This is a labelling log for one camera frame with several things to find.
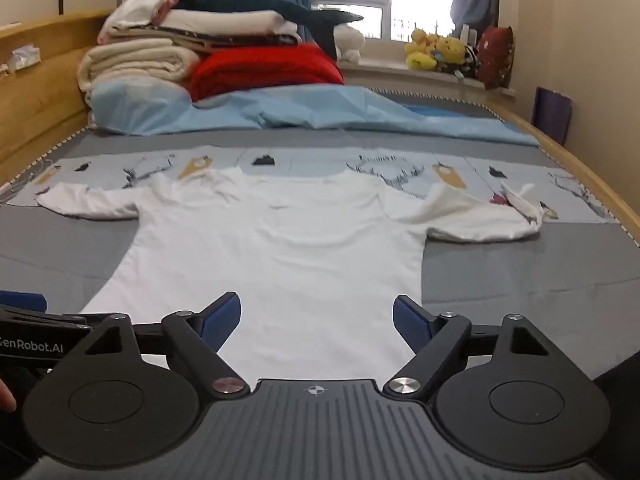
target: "shirt sleeve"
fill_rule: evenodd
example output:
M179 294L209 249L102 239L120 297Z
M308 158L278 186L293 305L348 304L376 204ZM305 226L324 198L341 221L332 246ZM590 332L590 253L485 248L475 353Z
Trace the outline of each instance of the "shirt sleeve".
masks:
M521 193L503 187L511 206L483 202L447 184L433 184L421 199L385 186L383 209L393 221L428 237L455 242L517 240L532 235L542 225L542 208Z
M36 200L61 215L98 220L137 218L138 205L152 196L148 187L104 190L84 184L56 184Z

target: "human hand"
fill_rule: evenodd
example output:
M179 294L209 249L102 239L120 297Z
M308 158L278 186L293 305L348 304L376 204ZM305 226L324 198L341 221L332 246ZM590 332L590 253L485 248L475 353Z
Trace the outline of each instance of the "human hand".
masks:
M16 408L14 395L9 388L0 380L0 410L14 412Z

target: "cream blanket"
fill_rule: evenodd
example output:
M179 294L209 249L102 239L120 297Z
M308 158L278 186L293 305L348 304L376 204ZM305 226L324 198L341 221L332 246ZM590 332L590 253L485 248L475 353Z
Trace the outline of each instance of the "cream blanket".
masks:
M78 66L78 86L89 93L94 84L121 76L146 75L181 81L200 58L167 38L130 40L92 48Z

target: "stack of blankets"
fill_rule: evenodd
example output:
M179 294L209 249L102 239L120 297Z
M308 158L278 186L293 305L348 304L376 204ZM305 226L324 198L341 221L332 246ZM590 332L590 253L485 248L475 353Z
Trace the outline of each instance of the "stack of blankets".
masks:
M178 84L194 102L241 89L344 84L334 28L361 18L284 0L126 0L80 63L78 86L91 104L100 83L138 76ZM303 43L299 27L315 43Z

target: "white teddy bear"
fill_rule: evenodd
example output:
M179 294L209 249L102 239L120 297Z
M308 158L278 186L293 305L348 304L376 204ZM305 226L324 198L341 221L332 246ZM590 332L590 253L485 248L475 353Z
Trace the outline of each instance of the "white teddy bear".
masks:
M338 61L358 64L360 50L364 47L364 35L349 25L338 25L334 28L335 53Z

